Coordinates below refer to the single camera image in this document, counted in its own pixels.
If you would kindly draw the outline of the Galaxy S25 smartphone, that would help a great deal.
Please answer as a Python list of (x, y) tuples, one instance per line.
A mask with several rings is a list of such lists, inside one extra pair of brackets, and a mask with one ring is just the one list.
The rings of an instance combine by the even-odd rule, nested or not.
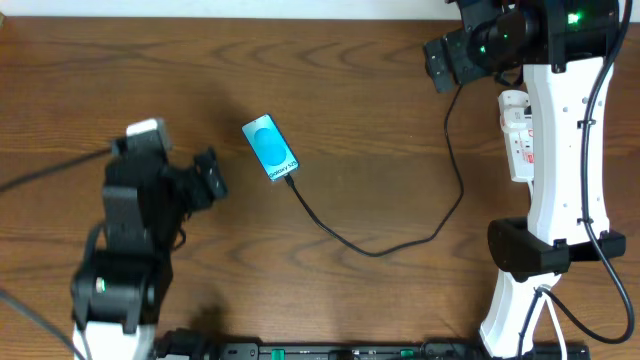
[(297, 157), (270, 114), (243, 125), (242, 132), (271, 181), (299, 168)]

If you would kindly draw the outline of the white power strip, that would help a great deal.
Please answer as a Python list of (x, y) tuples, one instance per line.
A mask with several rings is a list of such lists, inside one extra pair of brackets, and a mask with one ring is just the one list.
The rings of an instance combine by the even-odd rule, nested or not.
[[(524, 91), (506, 90), (498, 97), (501, 112), (507, 107), (528, 107), (532, 116), (529, 95)], [(516, 183), (534, 179), (533, 127), (519, 133), (504, 133), (510, 177)]]

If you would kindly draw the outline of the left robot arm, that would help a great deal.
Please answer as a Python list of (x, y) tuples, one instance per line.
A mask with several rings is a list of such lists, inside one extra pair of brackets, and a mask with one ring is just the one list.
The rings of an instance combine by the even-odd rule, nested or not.
[(84, 359), (145, 359), (173, 279), (183, 224), (227, 196), (215, 151), (170, 164), (158, 145), (116, 142), (105, 168), (105, 218), (89, 233), (73, 276), (73, 343)]

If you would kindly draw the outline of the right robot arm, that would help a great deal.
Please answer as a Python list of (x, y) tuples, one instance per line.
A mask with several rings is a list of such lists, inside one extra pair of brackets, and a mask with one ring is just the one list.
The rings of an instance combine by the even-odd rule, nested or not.
[(609, 266), (626, 251), (603, 199), (603, 128), (614, 63), (631, 22), (629, 1), (457, 0), (462, 26), (427, 42), (426, 70), (439, 92), (484, 77), (518, 80), (500, 95), (500, 122), (512, 178), (529, 186), (524, 217), (488, 226), (497, 282), (480, 325), (486, 359), (573, 359), (564, 341), (537, 348), (543, 309), (567, 308), (553, 287), (576, 262)]

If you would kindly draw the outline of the white USB charger plug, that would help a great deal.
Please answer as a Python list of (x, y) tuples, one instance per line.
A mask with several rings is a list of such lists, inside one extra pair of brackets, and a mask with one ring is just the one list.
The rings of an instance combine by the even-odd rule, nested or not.
[(528, 107), (507, 107), (501, 112), (501, 129), (504, 133), (519, 133), (533, 127)]

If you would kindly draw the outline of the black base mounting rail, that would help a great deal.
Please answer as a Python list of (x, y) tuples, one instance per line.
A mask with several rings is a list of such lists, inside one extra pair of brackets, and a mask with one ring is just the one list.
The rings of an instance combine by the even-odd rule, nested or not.
[(258, 338), (216, 338), (177, 329), (156, 340), (147, 357), (156, 360), (487, 360), (490, 355), (480, 342), (471, 340), (264, 343)]

